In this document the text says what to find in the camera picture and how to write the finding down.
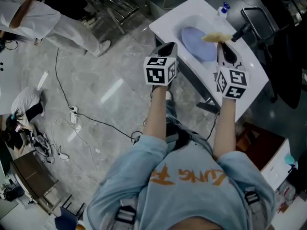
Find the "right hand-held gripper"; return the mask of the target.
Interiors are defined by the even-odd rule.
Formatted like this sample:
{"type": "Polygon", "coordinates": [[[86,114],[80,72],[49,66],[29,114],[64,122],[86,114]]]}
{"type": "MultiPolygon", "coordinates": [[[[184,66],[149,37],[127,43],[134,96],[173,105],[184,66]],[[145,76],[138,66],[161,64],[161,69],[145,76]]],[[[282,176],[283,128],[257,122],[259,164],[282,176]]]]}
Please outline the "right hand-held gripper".
{"type": "Polygon", "coordinates": [[[216,90],[223,98],[239,100],[249,88],[249,73],[240,60],[237,62],[235,49],[228,43],[219,42],[217,44],[217,63],[214,81],[216,90]],[[225,65],[224,62],[236,62],[225,65]]]}

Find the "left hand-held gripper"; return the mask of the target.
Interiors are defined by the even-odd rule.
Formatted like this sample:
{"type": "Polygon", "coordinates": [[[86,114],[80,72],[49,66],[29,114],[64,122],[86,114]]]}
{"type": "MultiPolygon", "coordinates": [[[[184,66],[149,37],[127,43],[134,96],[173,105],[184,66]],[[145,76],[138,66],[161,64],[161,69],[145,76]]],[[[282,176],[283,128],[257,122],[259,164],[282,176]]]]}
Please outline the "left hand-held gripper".
{"type": "Polygon", "coordinates": [[[167,86],[177,76],[177,43],[164,43],[153,50],[153,55],[166,57],[146,57],[143,64],[147,85],[167,86]]]}

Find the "yellow loofah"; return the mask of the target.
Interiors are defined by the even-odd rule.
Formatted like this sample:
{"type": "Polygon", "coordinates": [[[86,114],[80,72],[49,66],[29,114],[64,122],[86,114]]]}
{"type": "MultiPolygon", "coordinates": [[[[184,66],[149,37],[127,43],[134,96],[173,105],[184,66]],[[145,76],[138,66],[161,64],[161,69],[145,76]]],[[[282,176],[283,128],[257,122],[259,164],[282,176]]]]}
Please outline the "yellow loofah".
{"type": "Polygon", "coordinates": [[[223,34],[221,32],[215,32],[207,34],[206,36],[203,36],[202,41],[209,42],[209,43],[225,43],[231,39],[233,39],[233,36],[230,34],[223,34]]]}

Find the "big blue plate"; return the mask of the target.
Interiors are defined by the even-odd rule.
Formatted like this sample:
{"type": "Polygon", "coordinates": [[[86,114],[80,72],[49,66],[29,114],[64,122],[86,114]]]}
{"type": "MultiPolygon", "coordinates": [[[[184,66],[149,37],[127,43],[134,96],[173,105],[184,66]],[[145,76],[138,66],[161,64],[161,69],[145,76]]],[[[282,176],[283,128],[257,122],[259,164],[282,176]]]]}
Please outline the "big blue plate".
{"type": "Polygon", "coordinates": [[[195,28],[185,27],[181,31],[181,39],[185,48],[200,62],[216,60],[216,46],[214,43],[202,40],[206,33],[195,28]]]}

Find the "person's left forearm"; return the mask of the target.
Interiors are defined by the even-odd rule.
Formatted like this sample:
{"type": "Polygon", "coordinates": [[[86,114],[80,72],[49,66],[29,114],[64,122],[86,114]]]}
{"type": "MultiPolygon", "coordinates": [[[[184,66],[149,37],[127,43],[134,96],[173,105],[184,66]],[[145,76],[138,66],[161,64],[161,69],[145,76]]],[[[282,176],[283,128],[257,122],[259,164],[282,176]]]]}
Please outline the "person's left forearm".
{"type": "Polygon", "coordinates": [[[143,135],[166,141],[166,92],[167,86],[152,91],[151,104],[145,122],[143,135]]]}

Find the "black faucet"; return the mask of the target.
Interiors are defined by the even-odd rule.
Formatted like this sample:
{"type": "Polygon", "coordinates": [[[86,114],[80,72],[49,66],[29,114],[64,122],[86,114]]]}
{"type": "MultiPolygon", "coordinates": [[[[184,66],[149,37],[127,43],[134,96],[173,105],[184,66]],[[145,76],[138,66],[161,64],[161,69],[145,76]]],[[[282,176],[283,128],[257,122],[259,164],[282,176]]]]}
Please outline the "black faucet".
{"type": "Polygon", "coordinates": [[[244,36],[246,33],[252,30],[252,26],[250,23],[245,23],[238,31],[236,31],[232,35],[232,42],[236,42],[238,39],[240,39],[242,36],[244,36]]]}

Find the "white sink basin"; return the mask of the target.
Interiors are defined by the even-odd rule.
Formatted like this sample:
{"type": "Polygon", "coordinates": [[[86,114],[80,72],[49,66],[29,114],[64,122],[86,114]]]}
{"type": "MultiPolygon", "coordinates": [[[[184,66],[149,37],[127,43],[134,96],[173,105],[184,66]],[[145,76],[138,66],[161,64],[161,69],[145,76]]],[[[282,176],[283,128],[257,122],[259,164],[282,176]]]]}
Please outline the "white sink basin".
{"type": "MultiPolygon", "coordinates": [[[[213,75],[217,71],[217,62],[201,63],[184,47],[181,30],[188,26],[198,28],[206,34],[222,32],[233,35],[236,30],[226,19],[219,17],[218,11],[205,0],[187,0],[149,25],[157,44],[177,43],[180,72],[204,100],[210,99],[214,103],[212,112],[216,113],[222,104],[222,95],[217,92],[213,75]]],[[[268,77],[243,39],[235,43],[229,41],[228,44],[239,53],[238,59],[242,69],[249,74],[249,87],[242,98],[236,101],[236,120],[238,120],[266,85],[268,77]]]]}

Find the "white pump bottle blue top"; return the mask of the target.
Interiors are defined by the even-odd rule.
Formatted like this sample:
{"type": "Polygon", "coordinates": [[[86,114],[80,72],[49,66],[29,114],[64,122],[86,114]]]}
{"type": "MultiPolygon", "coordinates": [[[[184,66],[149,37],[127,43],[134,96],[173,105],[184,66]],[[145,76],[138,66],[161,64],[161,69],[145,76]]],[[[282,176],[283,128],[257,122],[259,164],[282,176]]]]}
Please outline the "white pump bottle blue top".
{"type": "Polygon", "coordinates": [[[217,10],[217,14],[215,16],[215,21],[217,22],[225,22],[227,19],[227,13],[231,9],[230,5],[226,2],[223,2],[223,5],[220,6],[217,10]]]}

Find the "black mesh office chair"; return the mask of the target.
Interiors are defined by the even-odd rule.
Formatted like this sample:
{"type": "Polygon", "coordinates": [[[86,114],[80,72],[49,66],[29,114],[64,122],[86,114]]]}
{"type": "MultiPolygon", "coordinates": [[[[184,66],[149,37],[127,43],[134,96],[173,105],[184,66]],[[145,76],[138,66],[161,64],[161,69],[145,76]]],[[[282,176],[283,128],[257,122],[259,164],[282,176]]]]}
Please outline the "black mesh office chair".
{"type": "Polygon", "coordinates": [[[280,97],[289,107],[296,109],[301,91],[303,70],[307,70],[307,12],[298,25],[287,9],[284,0],[261,0],[275,20],[279,30],[273,44],[265,53],[266,69],[274,92],[272,102],[280,97]]]}

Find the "open cardboard box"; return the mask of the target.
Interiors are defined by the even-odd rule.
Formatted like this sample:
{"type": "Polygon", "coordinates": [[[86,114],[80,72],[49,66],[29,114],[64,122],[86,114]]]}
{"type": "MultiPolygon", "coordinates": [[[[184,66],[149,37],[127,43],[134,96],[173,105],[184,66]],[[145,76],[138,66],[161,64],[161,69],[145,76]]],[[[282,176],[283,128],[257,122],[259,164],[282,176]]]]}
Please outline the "open cardboard box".
{"type": "Polygon", "coordinates": [[[243,131],[236,137],[236,150],[249,157],[273,190],[287,178],[291,168],[284,162],[286,154],[290,154],[287,138],[244,123],[243,131]]]}

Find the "teal plastic item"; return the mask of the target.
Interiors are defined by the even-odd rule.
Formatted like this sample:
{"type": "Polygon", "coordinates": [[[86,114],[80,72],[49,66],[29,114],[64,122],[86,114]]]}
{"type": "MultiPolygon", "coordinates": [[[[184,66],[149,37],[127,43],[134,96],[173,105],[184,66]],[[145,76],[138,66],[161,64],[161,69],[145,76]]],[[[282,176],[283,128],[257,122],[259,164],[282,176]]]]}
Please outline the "teal plastic item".
{"type": "Polygon", "coordinates": [[[284,162],[291,167],[287,173],[291,173],[293,169],[298,169],[298,162],[293,158],[291,154],[286,154],[284,162]]]}

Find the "person's light blue shirt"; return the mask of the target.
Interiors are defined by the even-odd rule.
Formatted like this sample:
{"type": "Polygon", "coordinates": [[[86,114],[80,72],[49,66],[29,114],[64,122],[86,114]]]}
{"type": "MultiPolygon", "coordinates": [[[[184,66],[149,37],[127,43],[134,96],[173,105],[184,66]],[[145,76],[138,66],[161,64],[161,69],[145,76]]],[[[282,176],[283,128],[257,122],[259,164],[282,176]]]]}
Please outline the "person's light blue shirt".
{"type": "Polygon", "coordinates": [[[123,202],[136,202],[139,230],[167,230],[191,217],[223,230],[266,230],[275,213],[275,193],[246,154],[215,160],[207,145],[169,151],[146,135],[112,164],[84,211],[86,230],[108,227],[123,202]]]}

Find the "grey chest harness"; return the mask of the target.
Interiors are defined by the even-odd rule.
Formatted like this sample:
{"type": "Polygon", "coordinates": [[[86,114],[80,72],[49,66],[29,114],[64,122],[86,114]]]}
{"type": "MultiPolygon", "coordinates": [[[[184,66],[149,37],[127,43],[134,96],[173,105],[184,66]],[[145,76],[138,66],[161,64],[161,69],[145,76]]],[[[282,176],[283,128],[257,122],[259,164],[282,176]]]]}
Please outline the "grey chest harness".
{"type": "MultiPolygon", "coordinates": [[[[264,230],[266,223],[262,214],[262,204],[255,187],[245,189],[245,201],[251,212],[252,230],[264,230]]],[[[112,230],[139,230],[139,222],[136,220],[136,206],[138,199],[123,199],[115,214],[112,230]]]]}

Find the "brown wooden bench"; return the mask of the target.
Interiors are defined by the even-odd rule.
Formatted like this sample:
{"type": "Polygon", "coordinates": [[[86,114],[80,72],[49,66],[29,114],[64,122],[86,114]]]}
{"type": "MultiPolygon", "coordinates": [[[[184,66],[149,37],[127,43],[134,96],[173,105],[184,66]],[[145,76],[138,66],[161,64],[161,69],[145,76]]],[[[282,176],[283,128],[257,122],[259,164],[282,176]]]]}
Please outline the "brown wooden bench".
{"type": "Polygon", "coordinates": [[[58,182],[34,152],[27,153],[11,162],[15,179],[25,194],[48,215],[52,214],[58,203],[47,199],[58,182]]]}

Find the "blue chair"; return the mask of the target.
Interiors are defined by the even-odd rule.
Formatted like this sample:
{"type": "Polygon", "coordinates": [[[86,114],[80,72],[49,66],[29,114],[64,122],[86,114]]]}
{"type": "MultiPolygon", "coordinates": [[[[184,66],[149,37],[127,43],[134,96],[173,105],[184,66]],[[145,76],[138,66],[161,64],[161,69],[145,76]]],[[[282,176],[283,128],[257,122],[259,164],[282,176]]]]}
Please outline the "blue chair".
{"type": "Polygon", "coordinates": [[[76,230],[78,221],[83,213],[81,210],[83,209],[85,203],[81,205],[77,213],[72,213],[68,210],[71,203],[69,203],[68,206],[65,206],[66,204],[67,202],[60,207],[61,215],[59,217],[55,217],[54,219],[55,227],[57,230],[76,230]]]}

